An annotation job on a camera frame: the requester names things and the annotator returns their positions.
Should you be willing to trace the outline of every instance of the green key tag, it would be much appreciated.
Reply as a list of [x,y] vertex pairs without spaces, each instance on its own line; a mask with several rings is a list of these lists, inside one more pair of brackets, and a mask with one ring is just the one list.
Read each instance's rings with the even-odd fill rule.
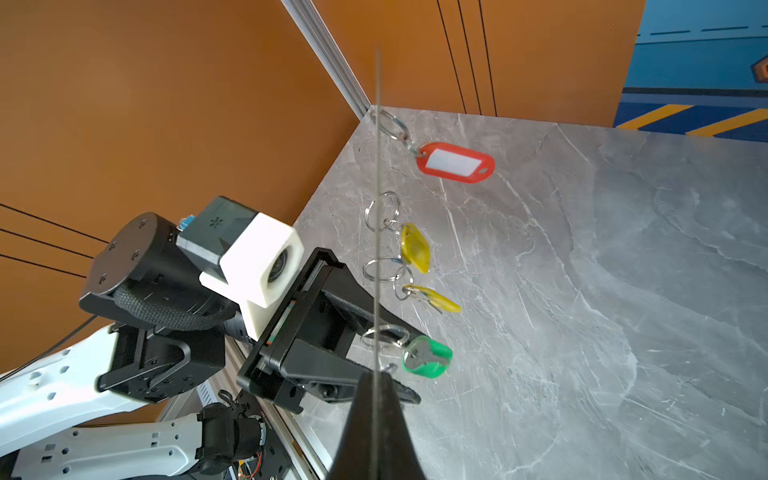
[[408,373],[436,379],[451,365],[453,350],[427,335],[417,336],[402,354],[402,367]]

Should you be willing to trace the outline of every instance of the white paper label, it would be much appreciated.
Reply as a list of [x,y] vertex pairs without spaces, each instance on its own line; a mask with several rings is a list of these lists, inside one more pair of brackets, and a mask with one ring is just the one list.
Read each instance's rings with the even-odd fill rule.
[[451,151],[435,149],[427,158],[427,168],[441,170],[449,174],[469,177],[472,175],[481,161],[477,158],[455,154]]

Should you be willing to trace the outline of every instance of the robotic arm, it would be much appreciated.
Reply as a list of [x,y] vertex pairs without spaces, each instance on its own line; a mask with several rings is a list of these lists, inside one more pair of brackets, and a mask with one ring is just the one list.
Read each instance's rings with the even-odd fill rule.
[[[152,213],[134,218],[94,259],[80,299],[83,310],[116,323],[0,383],[0,455],[30,445],[17,460],[34,460],[25,480],[51,478],[34,471],[49,463],[39,454],[61,445],[60,435],[69,438],[74,425],[196,387],[224,367],[225,336],[252,345],[238,374],[245,392],[294,413],[301,413],[307,393],[325,402],[352,401],[370,370],[346,354],[355,335],[372,327],[372,297],[333,252],[315,249],[301,266],[303,251],[292,227],[225,197],[178,227]],[[405,327],[410,338],[423,335],[384,309],[382,321]],[[420,402],[399,382],[392,387],[401,402]],[[170,427],[184,425],[185,441],[197,447],[193,455],[165,445],[165,455],[177,457],[164,457],[168,467],[161,474],[185,472],[204,459],[204,420],[197,423]],[[138,439],[145,433],[139,430],[88,436]],[[152,448],[142,455],[158,455]],[[76,465],[61,471],[68,468],[71,478]],[[139,475],[130,469],[107,475],[104,468],[99,478]]]

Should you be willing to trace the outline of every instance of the yellow key tag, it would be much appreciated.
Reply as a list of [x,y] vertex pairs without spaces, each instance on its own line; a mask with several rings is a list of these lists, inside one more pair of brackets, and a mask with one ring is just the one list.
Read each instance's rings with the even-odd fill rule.
[[413,223],[405,223],[400,231],[400,250],[403,261],[412,263],[421,273],[429,272],[429,242]]
[[429,304],[434,306],[438,310],[444,310],[446,312],[452,312],[452,313],[459,313],[462,311],[462,308],[460,305],[453,303],[451,300],[447,299],[443,295],[440,295],[439,293],[432,290],[431,288],[427,288],[425,286],[418,286],[418,285],[405,285],[403,289],[421,293],[427,299]]

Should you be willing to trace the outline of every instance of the dark blue stripe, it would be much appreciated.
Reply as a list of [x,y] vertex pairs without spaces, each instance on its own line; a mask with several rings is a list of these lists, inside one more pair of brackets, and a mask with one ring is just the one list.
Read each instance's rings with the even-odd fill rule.
[[768,141],[768,120],[762,120],[743,127],[734,128],[717,134],[718,138],[734,138],[736,140]]
[[614,119],[614,127],[663,106],[664,104],[636,104],[627,101],[619,102],[619,108],[616,110],[616,118]]
[[684,134],[697,128],[711,125],[726,118],[741,115],[752,111],[754,108],[738,107],[710,107],[707,105],[695,105],[680,113],[655,121],[638,130],[660,131],[667,134]]

